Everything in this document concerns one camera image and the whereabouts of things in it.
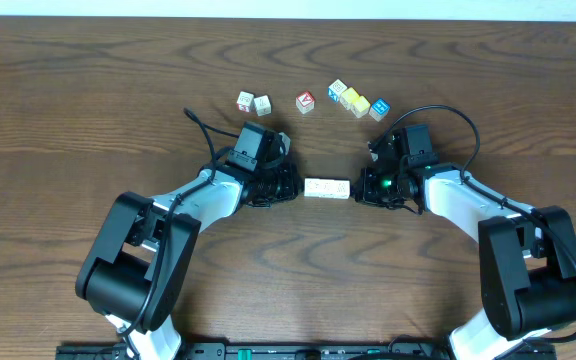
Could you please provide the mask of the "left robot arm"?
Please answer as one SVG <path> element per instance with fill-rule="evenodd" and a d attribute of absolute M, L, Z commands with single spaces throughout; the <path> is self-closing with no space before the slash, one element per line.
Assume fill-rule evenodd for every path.
<path fill-rule="evenodd" d="M 213 162 L 195 180 L 154 197 L 119 195 L 75 282 L 78 297 L 103 315 L 128 359 L 174 359 L 182 347 L 171 312 L 198 235 L 241 207 L 297 197 L 297 167 L 283 162 L 253 172 Z"/>

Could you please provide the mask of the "white block letter M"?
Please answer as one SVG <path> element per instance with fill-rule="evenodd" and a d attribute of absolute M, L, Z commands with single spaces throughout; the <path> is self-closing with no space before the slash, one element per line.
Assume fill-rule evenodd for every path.
<path fill-rule="evenodd" d="M 351 196 L 351 184 L 349 180 L 336 180 L 333 186 L 336 199 L 348 199 Z"/>

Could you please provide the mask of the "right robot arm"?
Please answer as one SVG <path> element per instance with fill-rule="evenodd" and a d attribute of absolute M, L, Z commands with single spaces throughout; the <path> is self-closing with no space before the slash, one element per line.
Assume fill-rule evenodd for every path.
<path fill-rule="evenodd" d="M 483 308 L 449 335 L 455 359 L 498 359 L 576 323 L 576 235 L 558 206 L 508 199 L 452 164 L 362 169 L 357 202 L 445 218 L 478 244 Z M 576 340 L 576 331 L 561 337 Z"/>

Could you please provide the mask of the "white block green Z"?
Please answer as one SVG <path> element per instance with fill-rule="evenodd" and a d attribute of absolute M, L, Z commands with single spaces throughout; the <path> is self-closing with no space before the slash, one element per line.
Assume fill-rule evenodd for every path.
<path fill-rule="evenodd" d="M 304 196 L 305 197 L 319 197 L 320 196 L 320 180 L 317 178 L 306 178 L 304 180 Z"/>

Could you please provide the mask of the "white block soccer ball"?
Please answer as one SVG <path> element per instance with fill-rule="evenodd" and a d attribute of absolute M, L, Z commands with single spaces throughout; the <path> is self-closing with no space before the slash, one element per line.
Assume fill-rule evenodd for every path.
<path fill-rule="evenodd" d="M 333 198 L 336 196 L 336 182 L 331 179 L 320 179 L 317 189 L 322 198 Z"/>

